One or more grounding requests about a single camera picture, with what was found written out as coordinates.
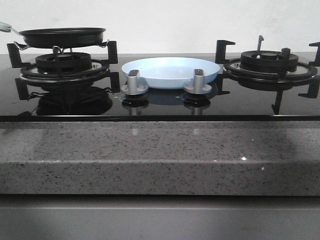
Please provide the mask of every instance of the pan handle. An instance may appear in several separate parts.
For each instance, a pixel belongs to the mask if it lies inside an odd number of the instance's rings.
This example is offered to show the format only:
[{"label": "pan handle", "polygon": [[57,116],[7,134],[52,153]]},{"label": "pan handle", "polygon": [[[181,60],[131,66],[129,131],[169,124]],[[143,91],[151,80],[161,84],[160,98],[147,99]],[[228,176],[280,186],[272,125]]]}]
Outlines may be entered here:
[{"label": "pan handle", "polygon": [[18,34],[20,37],[23,37],[17,30],[13,29],[10,24],[0,21],[0,31],[1,32],[10,33],[11,30],[15,34]]}]

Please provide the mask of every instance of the silver knob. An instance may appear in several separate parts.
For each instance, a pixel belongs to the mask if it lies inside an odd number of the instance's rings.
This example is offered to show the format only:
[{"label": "silver knob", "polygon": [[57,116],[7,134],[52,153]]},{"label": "silver knob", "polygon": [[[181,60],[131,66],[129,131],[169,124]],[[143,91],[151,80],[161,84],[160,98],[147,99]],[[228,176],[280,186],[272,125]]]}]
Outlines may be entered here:
[{"label": "silver knob", "polygon": [[184,86],[184,90],[190,94],[208,94],[211,89],[210,85],[205,84],[205,75],[202,69],[195,69],[192,83]]},{"label": "silver knob", "polygon": [[148,84],[140,77],[139,70],[131,70],[127,77],[127,85],[121,87],[121,92],[126,95],[139,95],[144,94],[148,89]]}]

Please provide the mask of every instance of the black glass cooktop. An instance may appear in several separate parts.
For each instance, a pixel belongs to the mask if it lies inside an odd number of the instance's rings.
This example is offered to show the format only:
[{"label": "black glass cooktop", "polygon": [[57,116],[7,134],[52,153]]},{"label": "black glass cooktop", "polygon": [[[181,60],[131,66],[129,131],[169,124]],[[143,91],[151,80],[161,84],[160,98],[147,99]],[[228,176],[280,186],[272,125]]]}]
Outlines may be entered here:
[{"label": "black glass cooktop", "polygon": [[[35,57],[29,55],[28,61],[34,62]],[[1,55],[0,121],[320,120],[320,81],[317,77],[305,85],[274,87],[233,80],[221,70],[216,80],[210,83],[213,91],[204,96],[194,96],[183,90],[150,88],[142,96],[126,97],[120,92],[120,87],[126,83],[122,65],[150,57],[159,55],[119,55],[119,63],[110,66],[115,76],[119,73],[118,83],[114,78],[105,77],[85,90],[62,95],[28,85],[29,100],[21,100],[21,95],[26,93],[19,89],[16,80],[20,69],[11,68],[9,57]],[[180,54],[178,57],[215,59],[210,54]],[[300,57],[299,61],[308,63],[311,59],[312,53],[310,59]]]}]

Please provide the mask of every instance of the gas stove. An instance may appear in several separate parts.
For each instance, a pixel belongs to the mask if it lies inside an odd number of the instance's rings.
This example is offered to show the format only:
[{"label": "gas stove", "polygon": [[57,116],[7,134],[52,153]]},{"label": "gas stove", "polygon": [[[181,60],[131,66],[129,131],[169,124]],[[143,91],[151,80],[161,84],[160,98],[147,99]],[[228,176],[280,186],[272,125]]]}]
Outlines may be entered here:
[{"label": "gas stove", "polygon": [[312,52],[261,50],[262,40],[239,54],[226,53],[235,44],[226,40],[217,41],[216,55],[180,54],[220,64],[204,94],[149,88],[134,95],[121,91],[128,84],[122,65],[159,55],[118,55],[116,41],[107,41],[99,43],[107,57],[53,47],[30,63],[21,59],[24,46],[10,43],[12,68],[0,71],[0,121],[320,120],[319,50],[309,62]]}]

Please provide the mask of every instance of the light blue plate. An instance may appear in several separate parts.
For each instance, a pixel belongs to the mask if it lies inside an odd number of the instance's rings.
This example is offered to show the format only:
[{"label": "light blue plate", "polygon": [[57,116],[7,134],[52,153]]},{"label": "light blue plate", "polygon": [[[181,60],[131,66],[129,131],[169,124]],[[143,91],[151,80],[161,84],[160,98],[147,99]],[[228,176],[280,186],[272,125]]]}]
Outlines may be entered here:
[{"label": "light blue plate", "polygon": [[139,70],[149,88],[183,89],[194,79],[194,69],[202,69],[206,84],[212,82],[220,70],[218,64],[189,57],[154,57],[131,61],[122,66],[125,77],[131,70]]}]

